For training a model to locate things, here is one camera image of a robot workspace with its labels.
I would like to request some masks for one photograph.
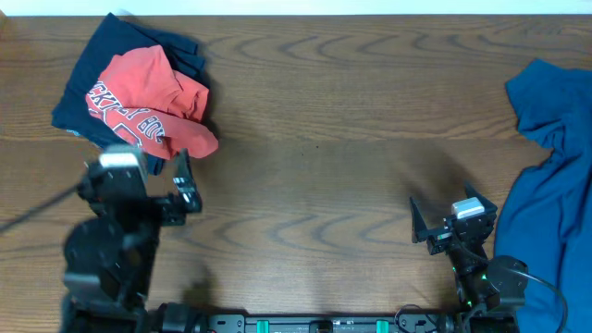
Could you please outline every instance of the red cloth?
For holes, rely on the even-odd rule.
[[[115,55],[86,94],[91,116],[146,153],[170,159],[183,148],[193,157],[218,141],[202,120],[208,90],[173,70],[162,46]]]

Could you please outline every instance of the navy blue cloth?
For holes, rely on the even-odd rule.
[[[496,255],[524,261],[530,273],[558,287],[569,305],[567,327],[592,330],[592,71],[536,60],[507,83],[518,130],[553,149],[516,180],[499,217]],[[554,332],[561,302],[529,281],[521,332]]]
[[[203,83],[204,59],[196,55],[197,43],[175,33],[146,29],[108,14],[72,70],[64,95],[52,113],[52,125],[83,136],[102,148],[125,143],[105,123],[89,115],[84,95],[98,81],[113,56],[157,44],[163,46],[173,69]],[[149,171],[159,174],[165,161],[151,155],[147,157]]]

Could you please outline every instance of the blue fabric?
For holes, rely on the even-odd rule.
[[[536,60],[507,83],[518,130],[553,149],[525,169],[499,217],[495,253],[524,261],[530,273],[558,287],[572,332],[592,331],[592,72]],[[554,332],[561,302],[529,281],[521,332]]]
[[[160,44],[173,69],[203,83],[204,59],[197,56],[196,42],[175,33],[146,29],[108,14],[92,35],[66,84],[64,95],[55,107],[52,125],[83,136],[105,148],[124,144],[101,120],[91,117],[84,95],[93,87],[114,55],[123,55],[139,47]],[[148,170],[159,174],[165,161],[147,155]]]

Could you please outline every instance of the green tape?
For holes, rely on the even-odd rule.
[[[376,333],[389,333],[389,322],[386,320],[377,320]]]
[[[269,333],[269,322],[266,320],[258,320],[257,333]]]

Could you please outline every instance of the crumpled blue fabric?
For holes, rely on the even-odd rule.
[[[499,217],[495,255],[508,254],[558,287],[569,306],[566,331],[592,332],[592,71],[530,64],[506,89],[518,130],[553,149],[526,168]],[[560,299],[529,280],[518,311],[523,333],[555,332]]]

